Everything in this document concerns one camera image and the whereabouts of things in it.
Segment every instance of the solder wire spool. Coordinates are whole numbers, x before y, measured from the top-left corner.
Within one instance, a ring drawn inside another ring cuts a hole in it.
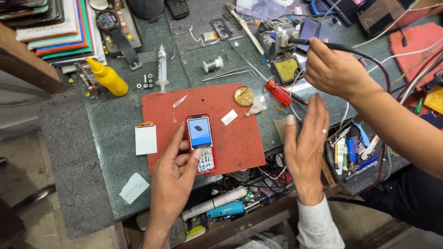
[[[203,61],[203,69],[206,73],[218,67],[223,68],[223,59],[220,56],[215,60],[210,60],[208,62]]]

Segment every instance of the yellow bottle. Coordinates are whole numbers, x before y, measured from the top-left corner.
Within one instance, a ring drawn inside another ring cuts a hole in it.
[[[97,82],[105,86],[111,93],[123,96],[128,92],[128,84],[118,76],[114,69],[91,58],[86,58],[86,61],[91,65],[91,71],[95,74]]]

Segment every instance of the red feature phone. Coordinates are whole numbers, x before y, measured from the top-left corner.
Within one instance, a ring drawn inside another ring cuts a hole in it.
[[[207,113],[201,113],[187,116],[186,130],[188,132],[189,150],[191,154],[195,149],[202,149],[197,175],[214,171],[216,164],[209,115]]]

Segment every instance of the book stack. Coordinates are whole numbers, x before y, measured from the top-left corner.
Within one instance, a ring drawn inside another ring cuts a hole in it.
[[[17,27],[16,39],[27,42],[29,50],[35,50],[35,55],[52,66],[61,68],[64,74],[77,71],[75,62],[88,68],[86,57],[106,65],[100,30],[95,24],[96,13],[90,6],[89,0],[56,1],[60,1],[63,5],[63,22]]]

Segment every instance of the human hand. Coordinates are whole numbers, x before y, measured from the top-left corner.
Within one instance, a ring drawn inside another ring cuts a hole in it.
[[[384,91],[351,54],[331,50],[315,37],[309,42],[305,79],[315,88],[347,101],[360,94]]]
[[[178,155],[189,150],[182,140],[186,126],[179,126],[160,159],[152,166],[151,212],[146,228],[145,249],[168,246],[169,230],[188,201],[202,150]]]
[[[329,130],[329,113],[318,94],[309,98],[298,141],[294,115],[286,119],[284,159],[297,187],[299,201],[306,206],[317,205],[323,200],[320,161],[327,137],[323,130]]]

